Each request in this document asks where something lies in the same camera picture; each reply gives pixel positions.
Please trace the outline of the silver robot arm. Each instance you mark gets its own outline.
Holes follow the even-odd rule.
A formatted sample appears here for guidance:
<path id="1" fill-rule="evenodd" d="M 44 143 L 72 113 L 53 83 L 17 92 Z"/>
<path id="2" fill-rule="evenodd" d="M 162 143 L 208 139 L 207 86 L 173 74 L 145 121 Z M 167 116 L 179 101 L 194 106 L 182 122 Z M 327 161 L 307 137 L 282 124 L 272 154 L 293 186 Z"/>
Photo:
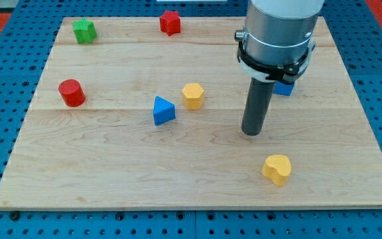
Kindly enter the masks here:
<path id="1" fill-rule="evenodd" d="M 249 0 L 235 32 L 241 68 L 261 82 L 293 84 L 308 67 L 323 0 Z"/>

